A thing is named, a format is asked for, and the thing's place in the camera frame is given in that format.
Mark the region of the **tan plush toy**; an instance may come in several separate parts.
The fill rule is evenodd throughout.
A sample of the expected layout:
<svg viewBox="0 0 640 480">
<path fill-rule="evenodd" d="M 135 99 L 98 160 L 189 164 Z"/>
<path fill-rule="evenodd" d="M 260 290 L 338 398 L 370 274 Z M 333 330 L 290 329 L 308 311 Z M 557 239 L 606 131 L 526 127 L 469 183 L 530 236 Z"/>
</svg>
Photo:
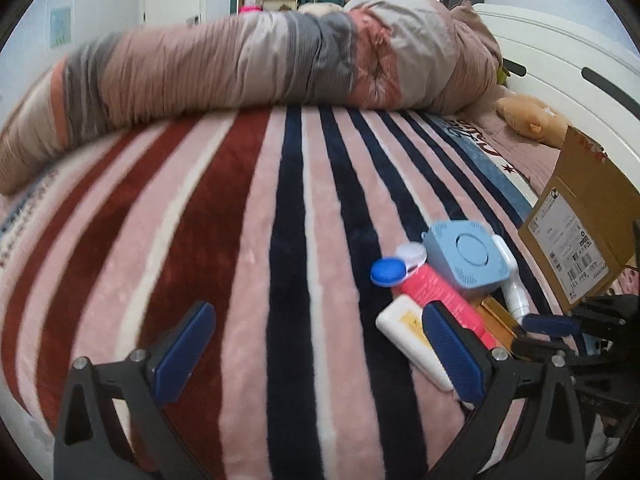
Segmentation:
<svg viewBox="0 0 640 480">
<path fill-rule="evenodd" d="M 520 136 L 550 148 L 562 148 L 570 122 L 548 104 L 532 96 L 516 94 L 498 99 L 496 110 Z"/>
</svg>

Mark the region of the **brown cardboard box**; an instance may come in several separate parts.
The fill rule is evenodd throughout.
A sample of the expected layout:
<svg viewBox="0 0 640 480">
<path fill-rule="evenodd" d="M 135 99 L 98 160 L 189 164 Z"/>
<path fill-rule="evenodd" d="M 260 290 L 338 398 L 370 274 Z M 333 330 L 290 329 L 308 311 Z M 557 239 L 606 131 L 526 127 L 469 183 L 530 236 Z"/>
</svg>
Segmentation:
<svg viewBox="0 0 640 480">
<path fill-rule="evenodd" d="M 636 254 L 639 156 L 608 154 L 570 127 L 553 174 L 518 231 L 565 312 L 599 296 Z"/>
</svg>

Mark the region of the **green plush toy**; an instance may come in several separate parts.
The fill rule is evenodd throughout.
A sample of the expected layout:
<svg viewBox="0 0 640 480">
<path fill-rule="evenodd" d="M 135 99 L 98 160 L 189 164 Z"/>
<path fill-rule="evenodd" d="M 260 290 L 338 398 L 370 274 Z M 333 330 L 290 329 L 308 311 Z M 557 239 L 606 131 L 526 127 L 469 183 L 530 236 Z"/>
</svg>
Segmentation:
<svg viewBox="0 0 640 480">
<path fill-rule="evenodd" d="M 500 86 L 505 86 L 510 76 L 511 73 L 506 68 L 506 66 L 500 66 L 497 70 L 497 84 L 500 84 Z"/>
</svg>

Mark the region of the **white spray bottle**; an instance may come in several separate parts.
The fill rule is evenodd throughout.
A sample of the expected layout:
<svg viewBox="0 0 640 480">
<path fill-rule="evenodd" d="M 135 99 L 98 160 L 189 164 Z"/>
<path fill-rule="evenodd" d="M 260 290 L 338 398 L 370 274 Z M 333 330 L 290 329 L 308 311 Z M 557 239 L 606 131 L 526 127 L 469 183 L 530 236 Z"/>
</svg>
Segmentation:
<svg viewBox="0 0 640 480">
<path fill-rule="evenodd" d="M 506 241 L 498 234 L 491 237 L 509 270 L 509 277 L 501 284 L 506 310 L 518 324 L 530 313 L 530 301 L 520 277 L 518 262 Z"/>
</svg>

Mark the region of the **white bed headboard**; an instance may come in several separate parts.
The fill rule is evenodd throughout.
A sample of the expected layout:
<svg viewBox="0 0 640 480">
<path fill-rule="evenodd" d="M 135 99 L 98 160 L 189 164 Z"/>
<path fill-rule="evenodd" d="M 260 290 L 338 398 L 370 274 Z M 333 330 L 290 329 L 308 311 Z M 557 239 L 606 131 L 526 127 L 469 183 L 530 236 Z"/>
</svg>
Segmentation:
<svg viewBox="0 0 640 480">
<path fill-rule="evenodd" d="M 639 58 L 600 32 L 539 11 L 477 3 L 511 72 L 508 87 L 551 105 L 639 184 Z"/>
</svg>

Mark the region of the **white yellow rectangular box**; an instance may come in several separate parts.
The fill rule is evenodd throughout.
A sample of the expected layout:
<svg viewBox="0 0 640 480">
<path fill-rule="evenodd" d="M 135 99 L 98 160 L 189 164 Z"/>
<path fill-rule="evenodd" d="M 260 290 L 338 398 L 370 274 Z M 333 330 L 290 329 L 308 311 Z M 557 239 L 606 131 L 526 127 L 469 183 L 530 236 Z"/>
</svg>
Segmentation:
<svg viewBox="0 0 640 480">
<path fill-rule="evenodd" d="M 422 308 L 407 295 L 396 297 L 375 320 L 378 330 L 442 392 L 454 386 L 422 327 Z"/>
</svg>

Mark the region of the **gold rectangular box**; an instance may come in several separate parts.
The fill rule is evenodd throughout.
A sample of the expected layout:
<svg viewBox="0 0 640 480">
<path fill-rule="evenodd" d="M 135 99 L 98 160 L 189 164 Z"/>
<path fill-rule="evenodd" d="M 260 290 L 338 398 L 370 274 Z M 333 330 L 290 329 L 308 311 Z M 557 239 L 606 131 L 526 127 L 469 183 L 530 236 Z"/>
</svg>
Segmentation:
<svg viewBox="0 0 640 480">
<path fill-rule="evenodd" d="M 525 336 L 525 330 L 493 296 L 485 297 L 475 308 L 488 332 L 507 352 L 512 352 L 514 341 Z"/>
</svg>

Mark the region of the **blue white contact lens case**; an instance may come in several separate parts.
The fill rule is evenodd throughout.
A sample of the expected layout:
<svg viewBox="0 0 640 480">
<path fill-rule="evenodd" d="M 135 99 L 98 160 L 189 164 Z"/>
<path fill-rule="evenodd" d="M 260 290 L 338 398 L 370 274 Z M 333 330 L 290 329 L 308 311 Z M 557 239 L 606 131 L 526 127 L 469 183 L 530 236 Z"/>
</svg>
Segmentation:
<svg viewBox="0 0 640 480">
<path fill-rule="evenodd" d="M 380 287 L 395 287 L 426 263 L 425 247 L 418 242 L 399 245 L 390 257 L 384 257 L 372 263 L 370 280 Z"/>
</svg>

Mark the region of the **pink cup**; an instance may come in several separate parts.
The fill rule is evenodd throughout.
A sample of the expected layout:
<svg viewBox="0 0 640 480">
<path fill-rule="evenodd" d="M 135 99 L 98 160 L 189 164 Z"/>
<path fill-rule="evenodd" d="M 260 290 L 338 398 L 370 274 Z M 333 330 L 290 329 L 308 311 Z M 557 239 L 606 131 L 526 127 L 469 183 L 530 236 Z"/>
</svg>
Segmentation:
<svg viewBox="0 0 640 480">
<path fill-rule="evenodd" d="M 261 6 L 241 6 L 239 12 L 248 13 L 248 12 L 260 12 L 262 11 Z"/>
</svg>

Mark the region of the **pink red bottle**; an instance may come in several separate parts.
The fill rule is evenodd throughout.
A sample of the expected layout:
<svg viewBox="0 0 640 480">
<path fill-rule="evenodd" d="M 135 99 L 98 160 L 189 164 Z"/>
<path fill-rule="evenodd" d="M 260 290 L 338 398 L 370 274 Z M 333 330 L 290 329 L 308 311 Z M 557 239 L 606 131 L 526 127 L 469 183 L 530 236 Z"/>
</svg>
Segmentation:
<svg viewBox="0 0 640 480">
<path fill-rule="evenodd" d="M 495 337 L 475 309 L 428 264 L 419 266 L 405 278 L 399 285 L 399 290 L 421 308 L 432 301 L 440 301 L 461 326 L 472 330 L 480 338 L 487 349 L 498 346 Z"/>
</svg>

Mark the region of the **rolled pink grey quilt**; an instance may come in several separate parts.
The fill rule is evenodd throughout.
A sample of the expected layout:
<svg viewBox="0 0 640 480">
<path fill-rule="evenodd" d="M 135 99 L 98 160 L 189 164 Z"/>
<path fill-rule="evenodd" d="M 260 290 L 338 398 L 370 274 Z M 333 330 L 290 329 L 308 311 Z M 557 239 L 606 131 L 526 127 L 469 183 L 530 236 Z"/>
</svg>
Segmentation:
<svg viewBox="0 0 640 480">
<path fill-rule="evenodd" d="M 87 42 L 46 70 L 1 130 L 1 191 L 100 136 L 183 114 L 273 104 L 454 114 L 502 53 L 469 0 L 350 0 L 253 11 Z"/>
</svg>

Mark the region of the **light blue square device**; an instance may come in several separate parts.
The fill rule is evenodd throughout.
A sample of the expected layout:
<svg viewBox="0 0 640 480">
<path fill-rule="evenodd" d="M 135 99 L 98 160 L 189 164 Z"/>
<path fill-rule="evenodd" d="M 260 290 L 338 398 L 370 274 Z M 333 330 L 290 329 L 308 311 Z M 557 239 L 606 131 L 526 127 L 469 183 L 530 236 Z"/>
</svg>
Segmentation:
<svg viewBox="0 0 640 480">
<path fill-rule="evenodd" d="M 435 222 L 422 244 L 428 265 L 466 300 L 481 300 L 510 278 L 506 260 L 478 222 Z"/>
</svg>

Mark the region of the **striped plush blanket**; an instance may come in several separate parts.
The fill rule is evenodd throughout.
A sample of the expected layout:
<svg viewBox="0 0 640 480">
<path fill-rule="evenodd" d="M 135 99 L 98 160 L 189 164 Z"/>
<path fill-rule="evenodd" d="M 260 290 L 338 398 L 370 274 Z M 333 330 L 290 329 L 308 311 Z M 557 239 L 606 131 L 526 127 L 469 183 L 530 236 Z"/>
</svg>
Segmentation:
<svg viewBox="0 0 640 480">
<path fill-rule="evenodd" d="M 532 200 L 464 122 L 289 107 L 117 133 L 1 203 L 1 418 L 43 477 L 70 363 L 148 348 L 198 300 L 218 327 L 166 410 L 221 479 L 421 479 L 463 410 L 376 328 L 370 267 L 474 220 L 559 305 L 518 236 Z"/>
</svg>

